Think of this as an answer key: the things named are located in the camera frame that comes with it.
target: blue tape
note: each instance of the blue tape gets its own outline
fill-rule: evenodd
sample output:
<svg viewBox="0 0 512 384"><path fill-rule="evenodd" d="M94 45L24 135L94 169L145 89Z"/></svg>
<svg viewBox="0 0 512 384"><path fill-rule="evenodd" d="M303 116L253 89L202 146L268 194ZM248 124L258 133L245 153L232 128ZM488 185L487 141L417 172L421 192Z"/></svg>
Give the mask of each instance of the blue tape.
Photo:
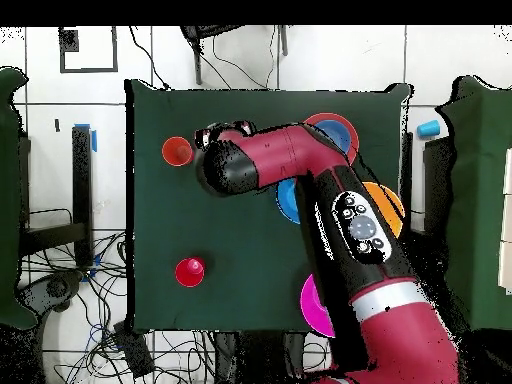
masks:
<svg viewBox="0 0 512 384"><path fill-rule="evenodd" d="M94 130L91 135L91 147L93 152L98 151L98 146L96 144L96 130Z"/></svg>
<svg viewBox="0 0 512 384"><path fill-rule="evenodd" d="M96 276L96 270L95 269L90 269L89 270L89 276L90 277L95 277ZM84 277L84 278L82 278L82 281L80 281L80 282L81 283L87 283L87 282L89 282L89 280L88 280L87 277Z"/></svg>

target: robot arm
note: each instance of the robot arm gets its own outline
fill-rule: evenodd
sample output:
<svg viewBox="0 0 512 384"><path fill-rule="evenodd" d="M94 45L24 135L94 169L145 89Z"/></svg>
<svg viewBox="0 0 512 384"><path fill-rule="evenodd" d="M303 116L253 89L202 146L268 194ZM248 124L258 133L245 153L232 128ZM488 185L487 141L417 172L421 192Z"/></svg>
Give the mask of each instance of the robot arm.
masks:
<svg viewBox="0 0 512 384"><path fill-rule="evenodd" d="M196 132L203 184L236 195L296 177L301 229L320 299L343 327L349 299L367 370L320 384L458 384L457 351L398 241L345 154L303 123L254 132L247 122Z"/></svg>

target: tangle of cables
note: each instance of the tangle of cables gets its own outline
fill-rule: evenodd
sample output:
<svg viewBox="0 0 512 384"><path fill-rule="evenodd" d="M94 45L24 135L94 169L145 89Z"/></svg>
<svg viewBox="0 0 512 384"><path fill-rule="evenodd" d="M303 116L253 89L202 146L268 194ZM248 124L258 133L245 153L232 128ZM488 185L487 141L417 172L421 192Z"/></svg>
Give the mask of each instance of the tangle of cables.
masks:
<svg viewBox="0 0 512 384"><path fill-rule="evenodd" d="M68 209L48 209L44 211L35 211L36 213L65 211L71 221L71 212ZM77 299L84 309L84 318L89 325L89 334L85 341L83 354L74 364L56 364L53 369L56 375L61 379L62 384L94 384L98 379L117 379L119 384L127 384L130 380L123 379L123 376L131 376L133 384L137 384L133 379L132 371L126 364L125 355L121 346L117 346L114 332L112 330L112 310L109 305L109 296L125 297L126 292L115 288L116 283L126 278L126 233L124 231L113 233L107 237L94 240L94 251L96 264L85 273L83 281L84 287L88 286L96 298L97 310L96 316L92 313L90 302L86 302L82 294L77 294ZM111 251L117 252L121 259L121 264L111 263L107 260L107 255ZM30 272L51 274L69 269L75 269L75 257L68 245L57 247L50 252L43 250L31 256L30 259L23 259L24 266L30 265ZM152 335L154 331L148 332L145 336ZM164 352L158 352L154 355L156 364L155 371L152 374L141 377L142 384L212 384L215 380L215 362L214 352L222 352L217 346L213 333L206 331L193 331L193 338L177 345L172 345L166 337L165 332L159 332L162 339L168 345ZM307 343L304 347L305 353L309 345L317 345L323 351L321 360L318 364L305 368L305 371L317 368L326 361L327 352L325 348L318 343ZM173 354L179 359L178 367L164 367L159 365L162 358Z"/></svg>

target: green cloth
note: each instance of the green cloth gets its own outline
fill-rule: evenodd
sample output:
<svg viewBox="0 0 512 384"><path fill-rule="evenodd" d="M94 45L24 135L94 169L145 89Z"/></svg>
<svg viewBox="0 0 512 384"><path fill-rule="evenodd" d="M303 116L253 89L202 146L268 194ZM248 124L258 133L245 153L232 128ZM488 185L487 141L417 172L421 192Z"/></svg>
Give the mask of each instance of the green cloth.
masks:
<svg viewBox="0 0 512 384"><path fill-rule="evenodd" d="M512 92L474 77L456 81L446 115L457 159L446 238L448 286L471 329L512 329L512 296L498 286L506 151L512 147Z"/></svg>
<svg viewBox="0 0 512 384"><path fill-rule="evenodd" d="M388 92L157 91L132 81L135 114L135 329L308 331L300 306L310 275L299 225L261 194L217 198L193 165L162 158L171 136L193 142L214 122L249 120L258 129L337 113L355 127L360 152L398 192L400 140L410 86ZM357 165L363 180L371 180ZM178 262L200 256L203 282L178 284Z"/></svg>
<svg viewBox="0 0 512 384"><path fill-rule="evenodd" d="M18 131L21 118L14 105L14 92L27 78L14 68L0 68L0 324L26 330L37 324L36 316L15 298L20 277L21 186Z"/></svg>

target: robot button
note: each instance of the robot button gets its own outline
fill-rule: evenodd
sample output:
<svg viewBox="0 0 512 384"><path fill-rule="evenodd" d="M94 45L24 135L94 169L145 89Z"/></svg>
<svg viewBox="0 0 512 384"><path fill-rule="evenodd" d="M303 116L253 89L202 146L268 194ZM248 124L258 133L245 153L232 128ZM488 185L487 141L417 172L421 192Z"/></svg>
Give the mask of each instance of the robot button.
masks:
<svg viewBox="0 0 512 384"><path fill-rule="evenodd" d="M361 253L368 253L370 251L370 246L365 242L361 242L359 243L357 250L359 250Z"/></svg>
<svg viewBox="0 0 512 384"><path fill-rule="evenodd" d="M384 243L382 242L381 239L378 238L374 238L372 240L372 244L376 249L382 249L384 247Z"/></svg>
<svg viewBox="0 0 512 384"><path fill-rule="evenodd" d="M350 219L354 216L354 212L352 209L343 209L343 217L345 219Z"/></svg>

